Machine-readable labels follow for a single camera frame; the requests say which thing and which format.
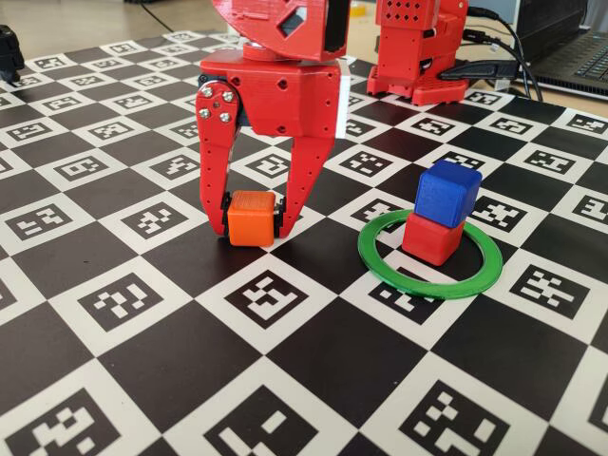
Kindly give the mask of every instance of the table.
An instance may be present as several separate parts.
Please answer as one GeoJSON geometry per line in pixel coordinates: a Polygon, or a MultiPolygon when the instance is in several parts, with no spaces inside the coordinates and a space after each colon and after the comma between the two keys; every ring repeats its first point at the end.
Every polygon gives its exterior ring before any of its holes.
{"type": "MultiPolygon", "coordinates": [[[[350,60],[336,142],[294,232],[234,248],[199,203],[183,31],[29,62],[0,93],[0,454],[608,454],[608,120],[471,89],[416,107],[350,60]],[[479,169],[492,289],[399,294],[360,261],[439,159],[479,169]]],[[[285,191],[290,140],[243,128],[229,187],[285,191]]],[[[425,280],[443,267],[379,238],[425,280]]]]}

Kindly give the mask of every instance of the screw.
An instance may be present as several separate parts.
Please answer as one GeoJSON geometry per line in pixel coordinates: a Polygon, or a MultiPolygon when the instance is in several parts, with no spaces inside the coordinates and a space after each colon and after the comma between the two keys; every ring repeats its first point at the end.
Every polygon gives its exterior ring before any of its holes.
{"type": "Polygon", "coordinates": [[[211,87],[203,87],[200,91],[205,98],[211,98],[213,96],[213,88],[211,87]]]}

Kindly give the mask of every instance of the desk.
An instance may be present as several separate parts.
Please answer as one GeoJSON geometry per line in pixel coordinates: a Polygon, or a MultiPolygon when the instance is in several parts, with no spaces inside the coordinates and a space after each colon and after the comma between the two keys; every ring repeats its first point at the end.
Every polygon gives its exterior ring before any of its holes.
{"type": "MultiPolygon", "coordinates": [[[[378,55],[376,54],[374,48],[376,43],[375,37],[378,35],[380,28],[375,24],[375,4],[366,3],[366,6],[368,8],[368,13],[366,16],[353,17],[351,19],[348,53],[354,57],[357,57],[358,59],[366,60],[368,62],[377,62],[378,55]]],[[[479,18],[468,18],[466,25],[473,29],[479,25],[502,29],[502,26],[496,22],[479,18]]],[[[511,38],[510,35],[500,35],[486,28],[484,28],[484,31],[491,36],[498,36],[505,41],[510,40],[511,38]]],[[[484,46],[462,47],[457,56],[463,60],[511,58],[502,49],[499,49],[498,52],[493,52],[489,49],[489,47],[484,46]]],[[[485,82],[479,82],[475,85],[475,87],[491,90],[491,87],[485,82]]],[[[542,88],[542,96],[546,102],[553,105],[572,107],[591,114],[608,117],[608,102],[605,100],[594,100],[592,98],[572,95],[544,87],[542,88]]]]}

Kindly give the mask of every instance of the green ring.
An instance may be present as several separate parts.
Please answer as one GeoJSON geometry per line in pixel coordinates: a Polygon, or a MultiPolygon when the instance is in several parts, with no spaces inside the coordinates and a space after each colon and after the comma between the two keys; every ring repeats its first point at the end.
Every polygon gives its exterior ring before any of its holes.
{"type": "Polygon", "coordinates": [[[484,259],[482,269],[473,277],[457,283],[429,283],[392,269],[378,254],[376,238],[387,226],[406,221],[410,213],[410,210],[389,212],[369,222],[359,234],[359,255],[376,276],[404,293],[439,299],[460,299],[478,295],[496,283],[503,271],[503,255],[491,237],[470,223],[465,224],[465,234],[475,242],[484,259]]]}

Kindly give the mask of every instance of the laptop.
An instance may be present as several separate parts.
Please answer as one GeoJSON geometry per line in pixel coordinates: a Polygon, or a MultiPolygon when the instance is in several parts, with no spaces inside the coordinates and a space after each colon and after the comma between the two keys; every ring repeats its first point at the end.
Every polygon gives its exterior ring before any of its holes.
{"type": "MultiPolygon", "coordinates": [[[[608,0],[594,2],[597,14],[608,13],[608,0]]],[[[497,2],[470,3],[494,10],[497,2]]],[[[608,100],[608,33],[582,26],[588,7],[587,0],[500,0],[499,12],[515,24],[541,86],[608,100]]]]}

